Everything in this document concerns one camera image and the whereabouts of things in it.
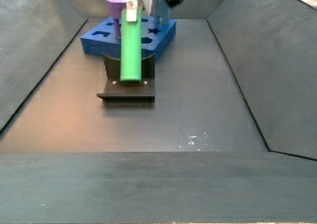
purple peg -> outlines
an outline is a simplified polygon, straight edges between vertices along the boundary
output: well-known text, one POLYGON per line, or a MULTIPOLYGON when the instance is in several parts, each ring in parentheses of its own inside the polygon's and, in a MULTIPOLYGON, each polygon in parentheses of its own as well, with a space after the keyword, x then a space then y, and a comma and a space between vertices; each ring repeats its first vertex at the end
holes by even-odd
POLYGON ((107 0, 109 2, 109 14, 114 19, 115 37, 122 38, 122 31, 119 25, 119 19, 122 18, 122 11, 126 8, 126 0, 107 0))

black base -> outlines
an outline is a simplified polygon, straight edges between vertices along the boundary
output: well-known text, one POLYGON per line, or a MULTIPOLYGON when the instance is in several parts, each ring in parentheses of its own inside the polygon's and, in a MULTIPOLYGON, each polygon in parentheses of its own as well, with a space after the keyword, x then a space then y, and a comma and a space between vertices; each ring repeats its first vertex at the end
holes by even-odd
POLYGON ((97 96, 111 102, 154 102, 156 55, 142 59, 142 80, 121 81, 121 59, 103 56, 109 81, 97 96))
POLYGON ((103 100, 111 101, 156 101, 156 80, 117 81, 109 79, 105 92, 97 95, 103 100))

gray floor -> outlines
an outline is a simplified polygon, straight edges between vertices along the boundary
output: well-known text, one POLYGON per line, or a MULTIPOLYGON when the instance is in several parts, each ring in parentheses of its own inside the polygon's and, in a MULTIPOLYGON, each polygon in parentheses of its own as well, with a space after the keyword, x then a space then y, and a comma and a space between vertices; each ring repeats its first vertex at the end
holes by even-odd
POLYGON ((225 57, 205 20, 181 20, 157 64, 157 101, 106 105, 101 57, 79 36, 0 137, 2 153, 265 152, 225 57))
POLYGON ((317 163, 272 153, 0 155, 0 223, 316 222, 317 163))

blue block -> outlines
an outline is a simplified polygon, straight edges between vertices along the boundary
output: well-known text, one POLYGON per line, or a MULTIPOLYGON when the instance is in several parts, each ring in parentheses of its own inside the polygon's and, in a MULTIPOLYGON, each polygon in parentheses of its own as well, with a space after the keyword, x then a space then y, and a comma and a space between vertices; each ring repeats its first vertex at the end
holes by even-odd
MULTIPOLYGON (((158 62, 172 40, 176 37, 176 20, 170 19, 169 25, 156 24, 154 18, 142 19, 142 57, 156 54, 158 62)), ((122 40, 115 38, 113 18, 106 19, 82 37, 82 45, 86 54, 109 55, 121 58, 122 40)))

green cylinder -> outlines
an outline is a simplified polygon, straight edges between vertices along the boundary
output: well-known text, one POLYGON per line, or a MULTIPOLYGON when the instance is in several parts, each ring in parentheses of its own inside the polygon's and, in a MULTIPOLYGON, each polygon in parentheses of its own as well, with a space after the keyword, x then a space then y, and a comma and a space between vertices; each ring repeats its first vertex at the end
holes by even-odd
POLYGON ((122 13, 122 71, 121 81, 142 80, 142 10, 138 21, 126 21, 126 9, 122 13))

